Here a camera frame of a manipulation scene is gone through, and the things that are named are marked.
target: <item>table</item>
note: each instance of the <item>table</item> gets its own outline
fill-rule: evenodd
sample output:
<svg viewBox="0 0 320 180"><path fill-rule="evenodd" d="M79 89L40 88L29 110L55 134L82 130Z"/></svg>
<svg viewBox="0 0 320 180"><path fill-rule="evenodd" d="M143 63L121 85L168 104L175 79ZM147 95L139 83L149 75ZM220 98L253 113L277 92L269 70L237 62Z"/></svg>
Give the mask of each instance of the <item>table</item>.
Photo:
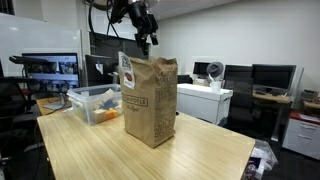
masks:
<svg viewBox="0 0 320 180"><path fill-rule="evenodd" d="M124 130L123 116L89 126L72 111L38 118L55 178L240 179L255 140L180 113L155 149Z"/></svg>
<svg viewBox="0 0 320 180"><path fill-rule="evenodd" d="M252 96L257 99L263 99L263 100L267 100L267 101L275 101L280 104L277 119L276 119L276 125L273 129L272 137L271 137L272 141L278 142L279 141L279 126L280 126L280 122L281 122L283 108L286 104L291 103L290 97L288 97L288 96L273 96L272 94L263 95L263 94L256 94L255 92L252 94Z"/></svg>
<svg viewBox="0 0 320 180"><path fill-rule="evenodd" d="M308 108L320 109L320 104L316 104L313 102L303 101L304 106Z"/></svg>
<svg viewBox="0 0 320 180"><path fill-rule="evenodd" d="M37 105L39 107L39 110L40 110L42 116L50 114L50 113L52 113L54 111L54 110L51 110L51 109L44 108L43 106L47 105L47 104L49 104L51 102L55 102L55 101L59 101L59 98L53 97L53 98L44 98L44 99L38 99L37 100ZM56 112L64 111L67 108L68 107L59 109Z"/></svg>

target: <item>brown paper bag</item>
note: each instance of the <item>brown paper bag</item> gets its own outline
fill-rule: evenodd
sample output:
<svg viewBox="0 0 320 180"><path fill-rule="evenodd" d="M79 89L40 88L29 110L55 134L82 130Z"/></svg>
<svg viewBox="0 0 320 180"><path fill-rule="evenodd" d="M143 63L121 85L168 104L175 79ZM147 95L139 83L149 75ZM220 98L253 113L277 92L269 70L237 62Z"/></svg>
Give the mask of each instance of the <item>brown paper bag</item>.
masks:
<svg viewBox="0 0 320 180"><path fill-rule="evenodd" d="M154 148L173 136L177 61L141 60L119 52L125 130Z"/></svg>

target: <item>cable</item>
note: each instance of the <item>cable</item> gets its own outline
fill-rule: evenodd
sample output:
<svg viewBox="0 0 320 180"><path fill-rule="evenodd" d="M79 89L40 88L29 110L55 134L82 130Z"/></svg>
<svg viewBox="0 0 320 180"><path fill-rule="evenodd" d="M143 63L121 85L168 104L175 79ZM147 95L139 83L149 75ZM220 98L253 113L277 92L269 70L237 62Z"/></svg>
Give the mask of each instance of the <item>cable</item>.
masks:
<svg viewBox="0 0 320 180"><path fill-rule="evenodd" d="M97 36L97 33L95 33L94 28L93 28L93 24L92 24L92 15L91 15L91 14L92 14L92 7L93 7L93 6L94 6L94 0L92 0L92 1L90 2L89 15L88 15L88 24L89 24L90 31L91 31L91 33L93 34L93 37L94 37L95 39L100 40L103 44L105 44L105 45L107 45L107 46L114 47L114 48L121 47L122 41L121 41L121 39L120 39L117 31L115 30L113 24L110 23L110 17L109 17L109 13L108 13L109 11L108 11L108 9L106 9L106 13L107 13L107 17L108 17L108 21L109 21L109 22L108 22L108 27L107 27L107 32L106 32L105 38L100 38L99 36ZM118 44L118 45L111 45L111 44L108 44L107 42L105 42L106 40L108 40L108 34L109 34L110 26L111 26L111 28L113 29L113 31L115 32L115 34L116 34L116 36L117 36L117 38L118 38L118 41L119 41L119 44Z"/></svg>
<svg viewBox="0 0 320 180"><path fill-rule="evenodd" d="M112 4L112 1L111 1L111 0L107 0L107 6L108 6L108 4ZM113 24L110 23L110 22L111 22L111 18L110 18L110 16L109 16L109 11L108 11L108 10L106 10L106 14L107 14L107 18L108 18L108 29L107 29L107 34L106 34L106 35L107 35L107 37L108 37L109 27L110 27L110 25L111 25L111 28L113 29L113 31L114 31L114 33L116 34L116 36L117 36L117 38L118 38L118 41L119 41L119 45L118 45L117 47L120 47L120 46L122 45L122 40L120 39L120 37L119 37L116 29L114 28Z"/></svg>
<svg viewBox="0 0 320 180"><path fill-rule="evenodd" d="M52 112L50 112L50 113L48 113L48 114L46 114L46 115L52 114L52 113L54 113L54 112L57 112L57 111L63 109L63 108L67 105L66 98L63 97L63 99L64 99L64 104L63 104L63 106L61 106L59 109L53 110Z"/></svg>

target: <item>office chair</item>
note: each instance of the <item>office chair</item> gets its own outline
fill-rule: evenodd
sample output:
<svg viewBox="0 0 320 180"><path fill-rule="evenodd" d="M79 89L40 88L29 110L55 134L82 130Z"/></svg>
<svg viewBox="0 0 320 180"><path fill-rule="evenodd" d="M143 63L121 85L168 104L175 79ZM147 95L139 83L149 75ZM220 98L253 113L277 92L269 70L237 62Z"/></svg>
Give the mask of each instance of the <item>office chair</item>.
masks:
<svg viewBox="0 0 320 180"><path fill-rule="evenodd" d="M178 75L178 84L193 84L193 80L190 75Z"/></svg>
<svg viewBox="0 0 320 180"><path fill-rule="evenodd" d="M27 152L36 149L29 146L34 143L36 118L28 112L28 105L17 82L0 80L0 152L2 157L13 156L23 150Z"/></svg>
<svg viewBox="0 0 320 180"><path fill-rule="evenodd" d="M227 77L225 79L224 89L233 90L227 128L234 131L249 129L253 123L253 79Z"/></svg>

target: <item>monitor screen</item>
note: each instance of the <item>monitor screen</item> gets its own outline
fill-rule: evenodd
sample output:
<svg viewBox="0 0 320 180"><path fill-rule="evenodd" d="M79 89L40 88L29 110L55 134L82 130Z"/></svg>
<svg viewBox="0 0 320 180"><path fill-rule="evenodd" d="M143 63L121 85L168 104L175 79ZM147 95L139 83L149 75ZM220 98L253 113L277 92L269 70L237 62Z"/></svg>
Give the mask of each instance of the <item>monitor screen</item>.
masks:
<svg viewBox="0 0 320 180"><path fill-rule="evenodd" d="M193 68L193 74L208 75L207 67L209 64L210 63L206 63L206 62L195 62L194 68Z"/></svg>
<svg viewBox="0 0 320 180"><path fill-rule="evenodd" d="M36 79L35 83L28 84L29 90L67 92L80 87L77 53L24 53L22 56L51 62L50 65L25 66L27 78Z"/></svg>
<svg viewBox="0 0 320 180"><path fill-rule="evenodd" d="M115 71L118 60L96 55L86 55L85 57L88 86L112 84L113 77L110 76L110 73L112 74Z"/></svg>
<svg viewBox="0 0 320 180"><path fill-rule="evenodd" d="M253 84L263 87L289 90L296 66L292 65L258 65L252 71Z"/></svg>
<svg viewBox="0 0 320 180"><path fill-rule="evenodd" d="M226 77L251 78L251 76L252 66L226 65L224 71L224 79Z"/></svg>

